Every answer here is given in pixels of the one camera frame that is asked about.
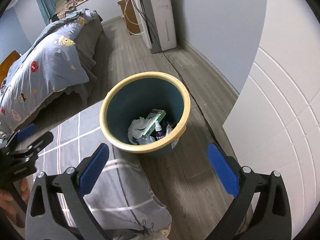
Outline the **person's left hand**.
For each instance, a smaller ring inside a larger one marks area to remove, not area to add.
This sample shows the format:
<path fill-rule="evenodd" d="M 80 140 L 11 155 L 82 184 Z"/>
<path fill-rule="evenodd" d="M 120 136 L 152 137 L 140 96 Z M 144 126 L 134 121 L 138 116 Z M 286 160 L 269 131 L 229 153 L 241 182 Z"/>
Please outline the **person's left hand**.
<path fill-rule="evenodd" d="M 30 187 L 27 178 L 21 180 L 20 191 L 21 198 L 27 203 L 30 198 Z M 18 228 L 24 228 L 25 215 L 22 214 L 12 194 L 4 189 L 1 189 L 1 209 L 14 225 Z"/>

